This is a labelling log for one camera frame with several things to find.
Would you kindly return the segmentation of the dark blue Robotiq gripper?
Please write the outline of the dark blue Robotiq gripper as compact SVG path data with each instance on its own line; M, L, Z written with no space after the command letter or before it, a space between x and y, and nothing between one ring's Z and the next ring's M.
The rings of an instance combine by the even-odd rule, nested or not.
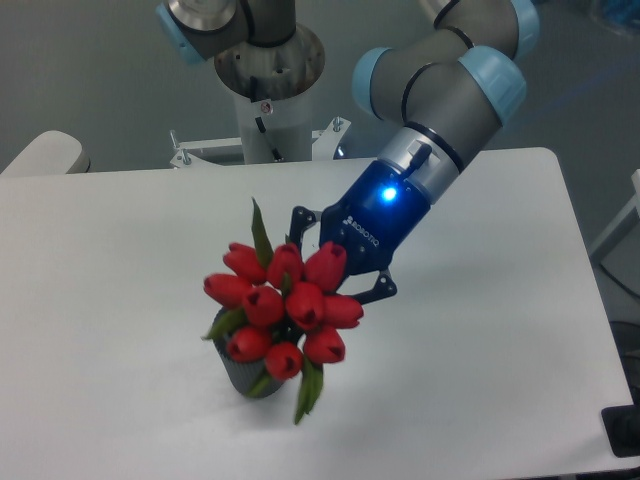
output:
M301 250L305 232L320 222L320 243L331 241L346 251L346 276L379 271L369 290L348 294L358 303L373 303L397 294L387 268L395 250L430 208L430 199L421 189L376 160L322 212L294 207L287 242Z

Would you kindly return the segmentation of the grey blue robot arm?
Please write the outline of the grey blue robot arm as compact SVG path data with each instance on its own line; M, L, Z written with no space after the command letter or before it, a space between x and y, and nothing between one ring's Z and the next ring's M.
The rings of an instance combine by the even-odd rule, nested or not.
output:
M322 242L346 249L345 277L377 274L357 295L363 304L396 293L395 250L524 100L516 61L539 37L529 1L429 1L425 9L431 34L366 52L352 76L357 105L398 133L335 204L292 214L295 244L318 226ZM312 137L306 98L325 53L293 2L164 1L156 15L183 60L212 62L234 95L247 163L326 152Z

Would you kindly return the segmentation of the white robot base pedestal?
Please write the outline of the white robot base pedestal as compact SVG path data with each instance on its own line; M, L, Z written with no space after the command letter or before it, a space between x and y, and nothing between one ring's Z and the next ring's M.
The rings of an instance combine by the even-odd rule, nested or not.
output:
M325 65L320 39L296 25L292 37L274 47L242 42L213 58L221 84L233 98L237 138L177 140L170 132L176 168L229 164L240 154L245 164L332 160L351 122L336 116L323 130L312 128L311 88Z

